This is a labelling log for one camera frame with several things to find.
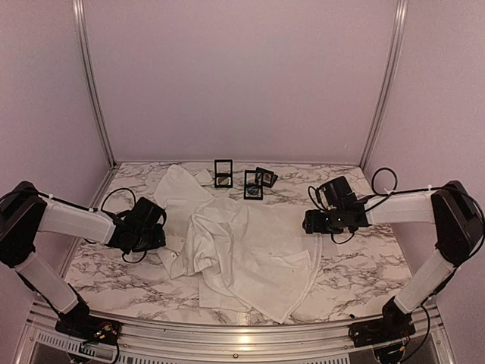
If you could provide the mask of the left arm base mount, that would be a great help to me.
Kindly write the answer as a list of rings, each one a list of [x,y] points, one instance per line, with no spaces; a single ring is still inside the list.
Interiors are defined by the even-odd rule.
[[[83,339],[86,344],[100,343],[115,346],[121,323],[116,320],[93,316],[86,301],[77,295],[74,307],[66,312],[55,310],[58,320],[55,330],[62,334]]]

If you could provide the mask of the green round brooch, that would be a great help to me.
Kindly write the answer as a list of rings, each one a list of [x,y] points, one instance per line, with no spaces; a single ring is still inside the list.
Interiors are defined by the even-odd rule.
[[[217,182],[219,184],[228,184],[229,180],[230,180],[229,174],[219,174],[217,176]]]

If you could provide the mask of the white button shirt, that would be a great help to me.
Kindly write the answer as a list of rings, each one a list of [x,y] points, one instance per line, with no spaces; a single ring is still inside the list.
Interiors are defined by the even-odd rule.
[[[216,197],[179,165],[154,198],[167,212],[157,254],[172,279],[202,275],[202,308],[255,309],[282,324],[303,303],[322,253],[322,239],[302,229],[304,207]]]

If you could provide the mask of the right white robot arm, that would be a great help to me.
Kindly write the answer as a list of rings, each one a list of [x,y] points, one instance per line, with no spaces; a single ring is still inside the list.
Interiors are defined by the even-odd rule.
[[[404,315],[437,295],[460,267],[484,244],[484,212],[462,182],[413,190],[391,190],[357,197],[345,177],[310,188],[315,209],[305,212],[307,234],[337,234],[381,225],[390,226],[410,256],[411,228],[416,241],[427,243],[428,257],[412,266],[410,281],[383,307],[375,332],[390,340],[405,327]]]

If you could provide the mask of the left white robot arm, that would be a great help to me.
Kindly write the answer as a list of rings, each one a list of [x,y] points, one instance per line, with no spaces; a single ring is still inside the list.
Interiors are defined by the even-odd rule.
[[[122,256],[147,253],[165,244],[166,211],[140,197],[130,209],[110,212],[59,199],[21,181],[1,197],[1,262],[37,292],[79,337],[95,332],[95,319],[82,297],[59,275],[44,253],[75,240],[117,249]]]

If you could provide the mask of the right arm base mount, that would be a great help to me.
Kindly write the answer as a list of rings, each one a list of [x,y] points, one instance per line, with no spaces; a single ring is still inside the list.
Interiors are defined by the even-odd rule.
[[[390,299],[382,308],[382,317],[349,326],[349,337],[355,347],[383,344],[410,337],[416,333],[411,313],[402,311],[396,298]]]

